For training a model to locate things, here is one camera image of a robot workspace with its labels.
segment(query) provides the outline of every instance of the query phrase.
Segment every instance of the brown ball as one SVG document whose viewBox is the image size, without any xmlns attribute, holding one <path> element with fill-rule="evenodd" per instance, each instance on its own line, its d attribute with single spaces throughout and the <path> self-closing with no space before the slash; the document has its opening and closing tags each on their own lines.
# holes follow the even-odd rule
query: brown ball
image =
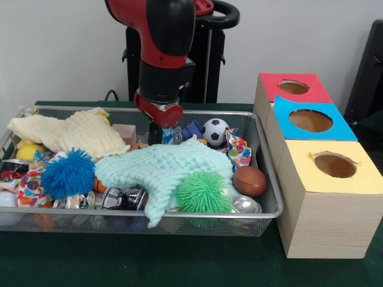
<svg viewBox="0 0 383 287">
<path fill-rule="evenodd" d="M 266 177 L 256 167 L 241 166 L 234 173 L 233 185 L 245 196 L 259 196 L 266 189 Z"/>
</svg>

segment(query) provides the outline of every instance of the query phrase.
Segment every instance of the white wall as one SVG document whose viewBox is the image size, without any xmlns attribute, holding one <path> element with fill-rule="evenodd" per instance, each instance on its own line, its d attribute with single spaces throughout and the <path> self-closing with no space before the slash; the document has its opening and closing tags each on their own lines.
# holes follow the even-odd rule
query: white wall
<svg viewBox="0 0 383 287">
<path fill-rule="evenodd" d="M 344 109 L 382 0 L 229 0 L 219 102 L 253 103 L 259 72 L 315 72 Z M 124 27 L 103 0 L 4 0 L 0 6 L 0 127 L 36 100 L 127 100 Z"/>
<path fill-rule="evenodd" d="M 344 111 L 382 0 L 229 0 L 241 22 L 226 31 L 220 102 L 253 103 L 259 72 L 313 72 Z"/>
</svg>

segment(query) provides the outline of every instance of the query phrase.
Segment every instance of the yellow toy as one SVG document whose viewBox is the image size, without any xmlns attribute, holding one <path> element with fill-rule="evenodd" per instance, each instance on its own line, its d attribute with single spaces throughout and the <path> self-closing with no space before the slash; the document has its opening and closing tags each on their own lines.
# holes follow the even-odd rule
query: yellow toy
<svg viewBox="0 0 383 287">
<path fill-rule="evenodd" d="M 35 144 L 34 141 L 31 141 L 30 139 L 22 139 L 17 145 L 16 145 L 16 148 L 17 149 L 20 149 L 26 145 L 32 145 L 32 144 Z"/>
<path fill-rule="evenodd" d="M 16 158 L 19 160 L 27 160 L 33 163 L 36 151 L 44 152 L 44 148 L 41 145 L 37 145 L 35 143 L 32 145 L 25 145 L 17 151 Z"/>
<path fill-rule="evenodd" d="M 105 122 L 105 124 L 110 126 L 110 121 L 108 120 L 108 118 L 107 118 L 107 116 L 105 114 L 101 114 L 101 113 L 98 112 L 97 115 L 102 118 L 102 120 Z"/>
</svg>

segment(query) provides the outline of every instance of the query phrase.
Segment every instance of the green spiky ball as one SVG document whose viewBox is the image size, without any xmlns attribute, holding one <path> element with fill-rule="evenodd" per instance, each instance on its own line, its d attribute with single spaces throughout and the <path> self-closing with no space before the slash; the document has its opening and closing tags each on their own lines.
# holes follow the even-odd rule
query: green spiky ball
<svg viewBox="0 0 383 287">
<path fill-rule="evenodd" d="M 226 188 L 224 178 L 214 172 L 197 172 L 184 178 L 177 187 L 177 202 L 183 212 L 218 212 L 232 211 L 230 197 L 221 192 Z M 191 223 L 203 227 L 215 220 L 193 219 Z"/>
</svg>

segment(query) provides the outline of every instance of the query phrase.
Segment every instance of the yellow square lid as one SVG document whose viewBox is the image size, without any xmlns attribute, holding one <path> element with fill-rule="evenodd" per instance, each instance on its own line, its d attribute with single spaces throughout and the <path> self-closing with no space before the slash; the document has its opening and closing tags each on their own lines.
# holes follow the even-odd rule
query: yellow square lid
<svg viewBox="0 0 383 287">
<path fill-rule="evenodd" d="M 358 142 L 286 140 L 305 190 L 383 194 L 383 177 Z"/>
</svg>

